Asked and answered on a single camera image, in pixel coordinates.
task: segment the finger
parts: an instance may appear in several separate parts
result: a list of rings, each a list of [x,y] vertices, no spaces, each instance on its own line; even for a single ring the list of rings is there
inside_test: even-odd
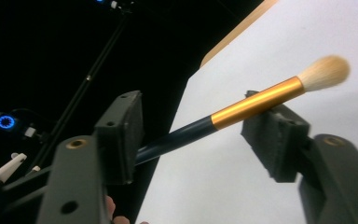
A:
[[[112,219],[113,213],[115,212],[116,209],[116,205],[113,202],[113,199],[107,195],[105,196],[105,200],[106,200],[107,214],[109,218]]]
[[[126,217],[115,217],[113,219],[115,224],[130,224],[130,221]]]

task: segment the blue ring light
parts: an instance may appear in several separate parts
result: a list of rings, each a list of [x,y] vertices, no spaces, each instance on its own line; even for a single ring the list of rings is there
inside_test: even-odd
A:
[[[2,129],[11,129],[16,124],[16,120],[14,120],[11,116],[4,115],[0,117],[0,128]]]

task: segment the black pole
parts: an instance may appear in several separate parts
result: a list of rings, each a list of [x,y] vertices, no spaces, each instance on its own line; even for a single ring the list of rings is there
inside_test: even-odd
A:
[[[36,167],[36,166],[42,167],[44,165],[48,155],[51,153],[53,148],[56,147],[57,142],[60,138],[60,135],[66,126],[66,123],[68,122],[69,118],[72,117],[78,104],[84,97],[84,94],[86,93],[88,87],[90,86],[91,81],[93,81],[96,78],[104,61],[106,60],[106,57],[110,53],[112,47],[116,44],[122,31],[124,30],[124,28],[128,22],[128,19],[129,19],[128,14],[124,13],[123,18],[121,19],[118,27],[116,28],[116,30],[113,32],[112,36],[106,43],[105,47],[103,48],[103,51],[101,52],[101,54],[95,61],[94,65],[89,70],[89,72],[86,75],[86,77],[84,78],[83,82],[80,84],[80,87],[77,89],[71,102],[68,104],[68,106],[63,111],[59,121],[57,122],[56,126],[54,127],[53,131],[51,132],[51,139],[41,147],[38,154],[36,155],[36,158],[34,159],[33,163],[31,164],[30,168],[28,169],[28,174],[30,174],[30,172],[33,171],[34,167]]]

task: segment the black bracket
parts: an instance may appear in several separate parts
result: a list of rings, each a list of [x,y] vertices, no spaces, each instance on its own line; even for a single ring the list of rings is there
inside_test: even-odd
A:
[[[309,128],[278,105],[244,121],[241,134],[276,182],[303,175],[299,191],[309,224],[358,223],[358,150],[331,134],[310,139]]]

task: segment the black background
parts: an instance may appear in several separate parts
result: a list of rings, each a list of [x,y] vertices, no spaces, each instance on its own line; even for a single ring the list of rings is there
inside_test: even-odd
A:
[[[128,91],[143,94],[145,144],[168,133],[188,78],[260,2],[134,1],[123,32],[60,141],[91,134],[105,109]],[[39,132],[51,132],[123,18],[119,9],[92,0],[1,0],[0,112],[26,108],[16,115]],[[0,167],[12,152],[28,156],[8,183],[26,174],[40,148],[36,139],[21,140],[0,131]],[[131,185],[109,187],[116,215],[134,222],[157,162],[138,166]]]

